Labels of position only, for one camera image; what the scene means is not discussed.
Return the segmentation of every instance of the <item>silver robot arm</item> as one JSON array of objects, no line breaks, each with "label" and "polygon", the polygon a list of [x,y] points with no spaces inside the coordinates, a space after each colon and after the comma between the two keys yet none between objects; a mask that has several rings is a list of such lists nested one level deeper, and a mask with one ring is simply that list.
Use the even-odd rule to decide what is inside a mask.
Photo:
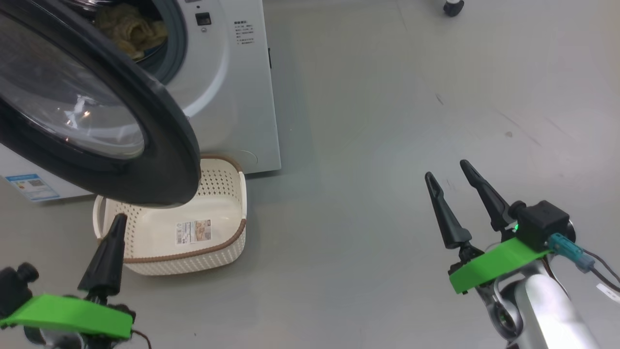
[{"label": "silver robot arm", "polygon": [[[509,349],[599,349],[548,260],[536,260],[476,291]],[[523,278],[500,283],[520,274]]]}]

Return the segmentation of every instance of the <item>open door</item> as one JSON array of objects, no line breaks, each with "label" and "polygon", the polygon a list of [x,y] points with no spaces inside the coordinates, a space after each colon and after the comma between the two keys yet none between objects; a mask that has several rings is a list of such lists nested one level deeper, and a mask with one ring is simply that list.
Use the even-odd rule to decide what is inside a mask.
[{"label": "open door", "polygon": [[88,191],[178,206],[200,151],[165,87],[57,0],[0,0],[0,142]]}]

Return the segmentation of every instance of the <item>perforated basket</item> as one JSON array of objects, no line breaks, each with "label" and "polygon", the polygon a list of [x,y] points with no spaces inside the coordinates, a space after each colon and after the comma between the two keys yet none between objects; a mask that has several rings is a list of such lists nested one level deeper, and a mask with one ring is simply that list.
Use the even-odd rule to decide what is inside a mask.
[{"label": "perforated basket", "polygon": [[125,265],[143,275],[191,273],[233,262],[246,244],[246,180],[239,165],[205,155],[194,198],[173,209],[152,209],[97,196],[92,221],[97,239],[114,217],[127,215]]}]

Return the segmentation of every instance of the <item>white label tag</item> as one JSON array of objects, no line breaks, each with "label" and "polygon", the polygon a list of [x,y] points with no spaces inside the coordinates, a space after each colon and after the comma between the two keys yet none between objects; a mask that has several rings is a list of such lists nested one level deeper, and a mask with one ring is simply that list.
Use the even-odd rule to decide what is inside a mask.
[{"label": "white label tag", "polygon": [[211,240],[211,220],[203,219],[177,223],[176,238],[177,245]]},{"label": "white label tag", "polygon": [[596,288],[598,288],[602,293],[604,293],[605,296],[611,298],[612,301],[620,304],[620,296],[618,296],[614,291],[607,288],[607,286],[605,286],[604,284],[598,284],[596,285]]}]

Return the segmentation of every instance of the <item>product label sticker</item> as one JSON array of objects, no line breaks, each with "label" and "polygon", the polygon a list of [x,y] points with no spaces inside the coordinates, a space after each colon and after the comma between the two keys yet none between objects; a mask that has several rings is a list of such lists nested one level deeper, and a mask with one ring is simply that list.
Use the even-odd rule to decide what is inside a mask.
[{"label": "product label sticker", "polygon": [[246,20],[234,21],[234,33],[235,38],[237,38],[237,45],[254,43],[254,26]]},{"label": "product label sticker", "polygon": [[211,220],[177,223],[176,237],[177,245],[209,241],[211,240]]},{"label": "product label sticker", "polygon": [[608,296],[612,301],[620,304],[620,296],[618,296],[614,291],[610,290],[607,286],[605,286],[604,284],[598,284],[596,285],[596,288],[598,288],[599,291],[604,293],[605,296]]},{"label": "product label sticker", "polygon": [[5,178],[30,201],[36,202],[60,198],[60,195],[36,173],[6,176]]}]

